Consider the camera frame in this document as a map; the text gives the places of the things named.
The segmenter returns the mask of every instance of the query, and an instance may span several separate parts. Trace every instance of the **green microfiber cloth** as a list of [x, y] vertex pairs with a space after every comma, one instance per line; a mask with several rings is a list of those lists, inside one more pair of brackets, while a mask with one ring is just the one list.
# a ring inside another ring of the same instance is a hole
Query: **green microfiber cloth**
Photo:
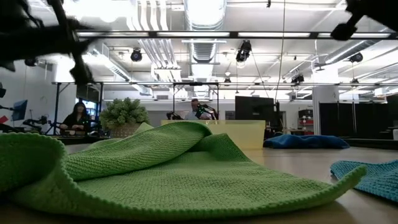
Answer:
[[35, 210], [84, 217], [228, 218], [322, 205], [366, 173], [359, 166], [330, 185], [266, 169], [202, 124], [146, 129], [70, 155], [48, 136], [1, 134], [0, 193]]

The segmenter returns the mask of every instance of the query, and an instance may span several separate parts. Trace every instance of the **table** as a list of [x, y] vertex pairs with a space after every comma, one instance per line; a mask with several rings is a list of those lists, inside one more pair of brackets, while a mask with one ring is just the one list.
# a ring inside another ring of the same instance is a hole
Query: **table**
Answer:
[[[87, 145], [67, 146], [68, 152], [76, 152]], [[363, 162], [387, 162], [398, 158], [397, 151], [386, 149], [263, 149], [243, 152], [254, 162], [268, 168], [288, 172], [300, 177], [334, 183], [329, 166], [338, 160]], [[0, 223], [127, 223], [109, 220], [52, 215], [18, 207], [6, 201], [0, 202]], [[357, 190], [350, 190], [333, 203], [309, 210], [218, 221], [217, 223], [398, 223], [398, 204]]]

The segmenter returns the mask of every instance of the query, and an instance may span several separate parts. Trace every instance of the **man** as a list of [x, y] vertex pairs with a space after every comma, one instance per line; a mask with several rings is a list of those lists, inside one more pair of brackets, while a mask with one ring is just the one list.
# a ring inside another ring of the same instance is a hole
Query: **man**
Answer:
[[[198, 105], [199, 105], [198, 99], [192, 99], [191, 100], [192, 111], [189, 112], [189, 114], [187, 114], [185, 116], [186, 120], [198, 120], [198, 118], [196, 117], [196, 114], [197, 114], [198, 109], [199, 109]], [[208, 113], [203, 113], [203, 114], [200, 115], [200, 119], [210, 119], [210, 118], [211, 118], [211, 116]]]

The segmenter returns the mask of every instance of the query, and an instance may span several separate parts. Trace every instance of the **monitor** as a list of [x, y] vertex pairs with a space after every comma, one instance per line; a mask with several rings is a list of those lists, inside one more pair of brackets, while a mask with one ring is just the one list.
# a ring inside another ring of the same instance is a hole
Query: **monitor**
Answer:
[[27, 108], [27, 100], [21, 100], [14, 103], [13, 112], [12, 112], [12, 120], [20, 121], [25, 119], [25, 113]]
[[254, 96], [235, 96], [236, 120], [265, 120], [275, 122], [274, 99]]

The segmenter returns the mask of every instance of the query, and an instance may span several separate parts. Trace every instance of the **woman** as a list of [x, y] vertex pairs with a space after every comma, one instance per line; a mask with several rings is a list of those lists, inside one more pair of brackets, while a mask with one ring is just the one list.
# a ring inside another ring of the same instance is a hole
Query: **woman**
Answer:
[[75, 104], [73, 112], [65, 118], [60, 128], [62, 130], [88, 131], [88, 116], [85, 104], [82, 102]]

